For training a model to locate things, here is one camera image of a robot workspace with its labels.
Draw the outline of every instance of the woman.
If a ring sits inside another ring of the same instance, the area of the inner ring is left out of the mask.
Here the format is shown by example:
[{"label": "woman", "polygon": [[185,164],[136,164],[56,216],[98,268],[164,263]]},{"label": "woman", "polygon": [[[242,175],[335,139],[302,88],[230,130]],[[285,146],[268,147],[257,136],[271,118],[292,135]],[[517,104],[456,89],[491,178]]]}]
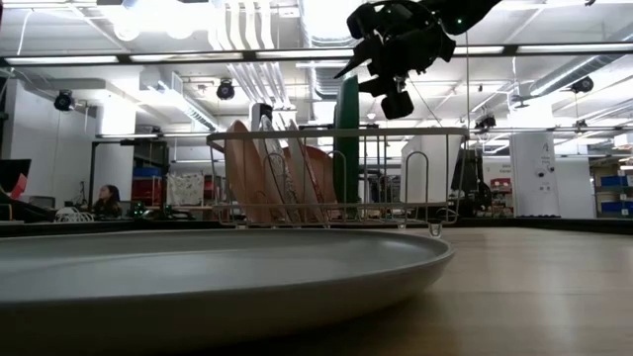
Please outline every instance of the woman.
[{"label": "woman", "polygon": [[99,201],[95,204],[93,213],[97,216],[119,218],[121,216],[120,201],[119,188],[113,185],[105,185],[101,187]]}]

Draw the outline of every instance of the green board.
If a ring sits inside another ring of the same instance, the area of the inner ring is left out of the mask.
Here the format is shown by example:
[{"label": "green board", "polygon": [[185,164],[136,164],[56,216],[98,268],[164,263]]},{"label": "green board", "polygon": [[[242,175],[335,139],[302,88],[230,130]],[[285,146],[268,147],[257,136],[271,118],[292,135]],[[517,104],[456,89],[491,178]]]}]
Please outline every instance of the green board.
[{"label": "green board", "polygon": [[[346,78],[338,91],[336,108],[334,109],[335,129],[355,129],[360,125],[360,102],[358,99],[358,77]],[[358,137],[335,137],[334,151],[334,190],[338,203],[358,203]],[[355,215],[356,210],[347,210]]]}]

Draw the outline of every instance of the wooden table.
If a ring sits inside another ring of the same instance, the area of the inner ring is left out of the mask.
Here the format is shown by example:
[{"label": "wooden table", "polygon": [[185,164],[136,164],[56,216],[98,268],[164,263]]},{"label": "wooden table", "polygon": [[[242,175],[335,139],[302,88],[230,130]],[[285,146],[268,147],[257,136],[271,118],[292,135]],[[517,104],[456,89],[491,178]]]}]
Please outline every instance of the wooden table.
[{"label": "wooden table", "polygon": [[633,236],[461,228],[443,238],[457,255],[415,299],[193,355],[633,355]]}]

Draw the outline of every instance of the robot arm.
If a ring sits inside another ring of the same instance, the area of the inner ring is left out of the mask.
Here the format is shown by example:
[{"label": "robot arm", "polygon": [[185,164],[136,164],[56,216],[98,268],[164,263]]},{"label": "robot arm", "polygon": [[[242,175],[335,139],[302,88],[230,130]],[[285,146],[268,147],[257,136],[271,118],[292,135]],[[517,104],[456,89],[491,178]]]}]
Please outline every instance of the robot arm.
[{"label": "robot arm", "polygon": [[437,57],[449,61],[456,44],[446,34],[465,33],[500,1],[392,0],[363,4],[347,19],[352,37],[362,41],[336,78],[371,59],[368,69],[374,78],[361,83],[359,90],[374,97],[387,96],[381,104],[387,119],[407,116],[413,112],[413,103],[404,91],[408,72],[425,71]]}]

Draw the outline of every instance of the box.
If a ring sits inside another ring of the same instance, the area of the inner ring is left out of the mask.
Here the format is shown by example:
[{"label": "box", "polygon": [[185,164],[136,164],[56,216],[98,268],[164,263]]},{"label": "box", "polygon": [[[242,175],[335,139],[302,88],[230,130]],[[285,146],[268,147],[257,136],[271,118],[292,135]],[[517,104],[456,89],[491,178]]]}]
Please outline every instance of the box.
[{"label": "box", "polygon": [[600,185],[602,187],[626,187],[628,180],[626,177],[606,176],[600,178]]},{"label": "box", "polygon": [[145,177],[145,178],[162,176],[160,174],[160,168],[154,168],[154,167],[136,167],[132,175],[134,177]]},{"label": "box", "polygon": [[633,211],[633,202],[602,202],[600,205],[603,213],[620,214],[622,209]]}]

